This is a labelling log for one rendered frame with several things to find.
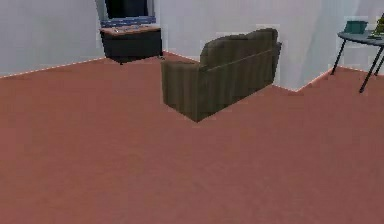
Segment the black cabinet with wooden top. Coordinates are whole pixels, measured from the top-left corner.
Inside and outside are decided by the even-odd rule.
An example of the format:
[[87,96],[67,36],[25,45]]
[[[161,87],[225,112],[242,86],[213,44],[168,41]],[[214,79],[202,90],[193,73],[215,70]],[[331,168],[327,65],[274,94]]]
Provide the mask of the black cabinet with wooden top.
[[163,60],[161,28],[153,25],[130,25],[101,28],[105,56],[120,65],[157,56]]

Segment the black television set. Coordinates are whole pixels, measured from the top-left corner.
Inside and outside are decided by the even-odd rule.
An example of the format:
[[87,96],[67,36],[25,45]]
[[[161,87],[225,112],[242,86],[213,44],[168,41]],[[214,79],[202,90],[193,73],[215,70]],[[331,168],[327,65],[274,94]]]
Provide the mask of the black television set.
[[147,0],[105,0],[108,18],[127,18],[148,15]]

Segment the teal box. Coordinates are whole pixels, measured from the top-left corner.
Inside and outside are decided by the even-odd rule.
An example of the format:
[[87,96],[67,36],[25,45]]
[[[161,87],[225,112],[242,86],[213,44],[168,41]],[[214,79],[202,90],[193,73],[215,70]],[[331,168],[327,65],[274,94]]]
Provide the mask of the teal box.
[[350,20],[346,23],[344,32],[350,34],[363,34],[365,32],[367,24],[367,21]]

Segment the brown sofa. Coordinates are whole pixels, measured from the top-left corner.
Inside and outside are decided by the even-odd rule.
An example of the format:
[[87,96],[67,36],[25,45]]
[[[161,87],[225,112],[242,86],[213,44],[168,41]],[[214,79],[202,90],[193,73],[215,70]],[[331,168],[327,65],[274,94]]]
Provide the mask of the brown sofa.
[[199,62],[163,61],[163,102],[199,122],[272,84],[281,47],[264,28],[206,43]]

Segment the grey round table black legs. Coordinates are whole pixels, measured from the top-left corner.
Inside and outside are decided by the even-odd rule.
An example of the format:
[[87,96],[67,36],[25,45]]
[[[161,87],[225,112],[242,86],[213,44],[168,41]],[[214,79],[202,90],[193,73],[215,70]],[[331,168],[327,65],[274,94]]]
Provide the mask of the grey round table black legs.
[[377,54],[376,54],[376,56],[372,62],[372,65],[368,71],[368,74],[366,75],[366,77],[365,77],[365,79],[364,79],[364,81],[363,81],[363,83],[359,89],[359,92],[363,93],[365,91],[365,87],[366,87],[370,77],[372,75],[377,76],[380,69],[381,69],[381,66],[384,64],[384,56],[381,57],[381,55],[384,53],[384,37],[374,37],[372,35],[371,30],[364,31],[362,34],[352,34],[352,33],[347,33],[347,32],[342,31],[342,32],[339,32],[337,34],[337,36],[340,39],[342,39],[342,44],[341,44],[340,50],[338,52],[338,55],[336,57],[333,68],[331,70],[331,74],[335,73],[335,70],[338,66],[341,55],[344,51],[345,44],[347,42],[359,43],[359,44],[368,45],[368,46],[375,46],[375,47],[379,48],[379,50],[378,50],[378,52],[377,52]]

